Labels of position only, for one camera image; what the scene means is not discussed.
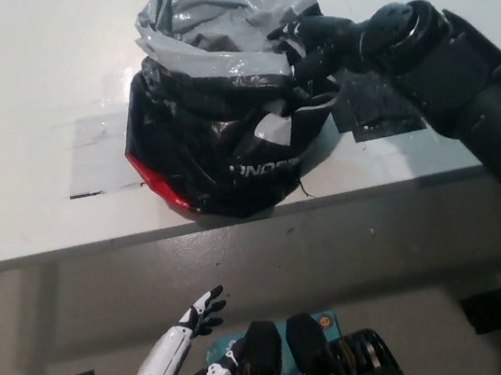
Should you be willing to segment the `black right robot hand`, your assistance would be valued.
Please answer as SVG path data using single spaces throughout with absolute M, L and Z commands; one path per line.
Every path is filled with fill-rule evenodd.
M 307 55 L 293 64 L 291 83 L 303 85 L 346 70 L 365 73 L 369 66 L 361 56 L 364 22 L 332 16 L 306 16 L 273 30 L 267 39 L 298 39 Z

